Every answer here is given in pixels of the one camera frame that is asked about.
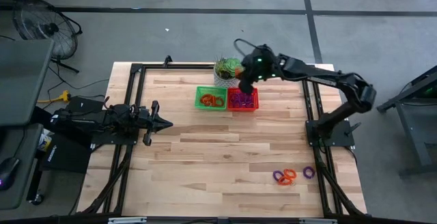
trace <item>wood grain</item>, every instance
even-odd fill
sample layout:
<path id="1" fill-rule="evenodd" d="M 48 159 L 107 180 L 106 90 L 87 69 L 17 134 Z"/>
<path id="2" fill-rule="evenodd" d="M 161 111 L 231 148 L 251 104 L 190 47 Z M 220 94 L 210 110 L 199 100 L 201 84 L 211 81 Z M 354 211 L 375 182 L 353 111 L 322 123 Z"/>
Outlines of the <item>wood grain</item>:
<path id="1" fill-rule="evenodd" d="M 123 103 L 130 65 L 114 63 L 109 104 Z M 328 64 L 317 67 L 333 70 Z M 304 167 L 314 167 L 314 157 L 306 142 L 301 83 L 257 83 L 255 112 L 195 109 L 196 87 L 213 84 L 211 70 L 147 70 L 141 104 L 149 107 L 158 100 L 160 116 L 175 125 L 153 135 L 152 146 L 134 147 L 123 215 L 322 216 L 317 179 L 302 175 Z M 341 104 L 338 90 L 320 86 L 320 92 L 325 112 Z M 92 154 L 78 211 L 106 184 L 113 149 L 105 145 Z M 365 212 L 354 159 L 342 148 L 333 148 L 333 158 L 340 186 Z M 296 185 L 279 186 L 273 180 L 272 171 L 285 168 L 298 172 Z M 333 210 L 328 184 L 327 191 Z"/>

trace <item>concrete floor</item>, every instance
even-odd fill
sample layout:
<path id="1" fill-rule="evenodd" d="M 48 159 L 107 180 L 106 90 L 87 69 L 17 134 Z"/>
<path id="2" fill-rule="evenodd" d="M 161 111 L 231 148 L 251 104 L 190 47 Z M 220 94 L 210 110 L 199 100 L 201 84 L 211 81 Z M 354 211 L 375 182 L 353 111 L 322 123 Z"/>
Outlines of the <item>concrete floor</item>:
<path id="1" fill-rule="evenodd" d="M 296 9 L 303 0 L 46 0 L 55 5 L 127 8 Z M 314 10 L 436 11 L 437 0 L 311 0 Z M 0 34 L 19 39 L 9 12 L 0 13 Z M 313 63 L 306 16 L 254 14 L 109 14 L 69 13 L 82 24 L 84 34 L 70 64 L 81 70 L 61 75 L 76 86 L 106 79 L 114 61 L 211 61 L 238 56 L 235 38 L 267 43 L 276 53 Z M 323 62 L 354 71 L 378 90 L 376 105 L 397 94 L 414 77 L 435 66 L 436 17 L 316 16 L 315 26 Z M 41 98 L 58 83 L 48 73 Z M 53 90 L 58 95 L 67 87 Z M 104 94 L 106 83 L 71 90 L 73 95 Z M 51 106 L 54 111 L 61 104 Z M 417 164 L 394 110 L 354 115 L 362 122 L 355 130 L 356 155 L 368 213 L 385 218 L 436 222 L 437 175 L 407 180 L 397 172 Z M 17 210 L 0 212 L 0 219 L 67 214 L 83 176 L 51 172 L 42 190 L 40 206 L 23 202 Z"/>

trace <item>plant pot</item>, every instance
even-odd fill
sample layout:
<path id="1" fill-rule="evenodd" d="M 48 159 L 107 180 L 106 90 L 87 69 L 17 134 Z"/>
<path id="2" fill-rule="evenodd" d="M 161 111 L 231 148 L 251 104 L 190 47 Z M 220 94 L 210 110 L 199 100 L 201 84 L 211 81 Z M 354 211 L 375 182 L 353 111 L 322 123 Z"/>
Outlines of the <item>plant pot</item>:
<path id="1" fill-rule="evenodd" d="M 238 83 L 240 82 L 240 80 L 238 80 L 237 78 L 232 78 L 227 80 L 222 79 L 217 75 L 215 67 L 213 69 L 213 73 L 214 73 L 214 84 L 217 87 L 224 87 L 224 88 L 238 87 Z"/>

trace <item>succulent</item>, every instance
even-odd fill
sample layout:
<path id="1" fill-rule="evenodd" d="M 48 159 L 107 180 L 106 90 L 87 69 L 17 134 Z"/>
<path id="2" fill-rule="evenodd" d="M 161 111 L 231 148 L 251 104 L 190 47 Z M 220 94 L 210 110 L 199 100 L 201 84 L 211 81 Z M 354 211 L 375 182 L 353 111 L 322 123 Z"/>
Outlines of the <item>succulent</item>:
<path id="1" fill-rule="evenodd" d="M 235 69 L 241 68 L 241 62 L 236 58 L 220 58 L 215 63 L 215 72 L 225 80 L 235 78 Z"/>

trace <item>red basket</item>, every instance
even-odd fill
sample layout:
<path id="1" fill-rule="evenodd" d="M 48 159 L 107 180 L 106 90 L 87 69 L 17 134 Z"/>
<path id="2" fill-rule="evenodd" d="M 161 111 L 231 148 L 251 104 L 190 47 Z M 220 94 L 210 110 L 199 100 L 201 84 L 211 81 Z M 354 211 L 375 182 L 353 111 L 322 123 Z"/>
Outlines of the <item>red basket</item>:
<path id="1" fill-rule="evenodd" d="M 240 88 L 227 89 L 227 109 L 229 111 L 254 111 L 258 108 L 258 89 L 254 88 L 251 95 L 243 94 Z"/>

